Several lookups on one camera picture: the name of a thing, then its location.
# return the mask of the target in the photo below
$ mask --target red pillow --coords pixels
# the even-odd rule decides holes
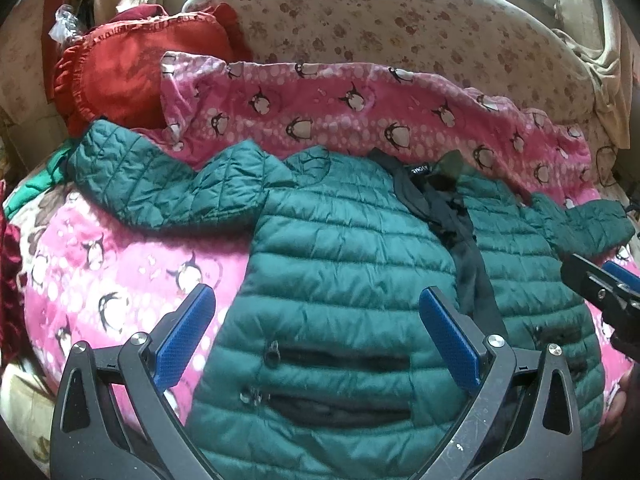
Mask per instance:
[[[167,50],[251,60],[235,10],[187,12],[105,23],[68,48],[56,65],[54,101],[69,135],[107,117],[126,128],[164,128],[160,60]]]

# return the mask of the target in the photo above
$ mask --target green cloth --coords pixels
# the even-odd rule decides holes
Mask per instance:
[[[29,203],[38,195],[44,193],[65,181],[64,162],[68,154],[76,147],[77,141],[67,139],[62,145],[49,157],[42,171],[32,176],[23,183],[18,190],[11,196],[9,202],[4,207],[5,216],[11,220],[14,215],[20,211],[22,206]]]
[[[430,285],[457,306],[453,260],[373,161],[319,146],[280,161],[244,141],[195,172],[96,121],[68,169],[85,196],[147,232],[254,230],[186,423],[224,478],[406,479],[461,413],[466,396],[417,312]],[[607,200],[564,210],[534,194],[519,206],[466,165],[457,187],[511,344],[541,349],[545,333],[573,335],[562,346],[591,447],[604,370],[559,254],[610,250],[633,235],[630,221]]]

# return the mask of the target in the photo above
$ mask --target jacket sleeve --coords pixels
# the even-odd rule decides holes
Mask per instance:
[[[183,234],[255,224],[273,173],[278,184],[286,184],[283,168],[244,141],[196,172],[147,138],[104,120],[92,124],[68,162],[79,190],[124,224]]]
[[[559,256],[577,253],[593,258],[628,243],[634,234],[620,202],[593,200],[564,209],[544,194],[534,193],[531,200],[531,207],[522,212]]]

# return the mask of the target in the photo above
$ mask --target dark red fabric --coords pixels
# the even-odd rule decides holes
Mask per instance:
[[[130,9],[123,10],[116,14],[113,19],[107,23],[128,22],[130,20],[147,20],[156,16],[168,16],[162,5],[158,4],[139,4]]]
[[[164,128],[160,60],[168,50],[252,59],[227,4],[212,12],[105,23],[65,50],[56,65],[54,101],[69,135],[81,137],[100,117],[126,128]]]
[[[0,181],[0,198],[4,200],[6,183]],[[20,229],[9,222],[0,208],[0,349],[4,368],[14,357],[29,349],[24,323],[24,297],[18,290],[18,273],[22,269]]]

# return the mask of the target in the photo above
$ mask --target blue gripper pad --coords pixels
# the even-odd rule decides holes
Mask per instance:
[[[459,388],[470,394],[480,389],[480,359],[443,304],[428,289],[420,295],[418,311],[422,324],[442,356]]]
[[[164,323],[168,316],[174,318],[168,320],[173,322],[174,326],[156,351],[154,383],[159,392],[178,384],[215,312],[216,295],[213,289],[208,285],[199,284],[175,312],[162,316],[158,326]]]
[[[634,273],[629,272],[624,267],[620,267],[618,264],[610,260],[608,262],[604,262],[602,270],[606,270],[614,278],[617,278],[622,283],[625,283],[625,285],[628,285],[632,291],[640,294],[640,278]]]

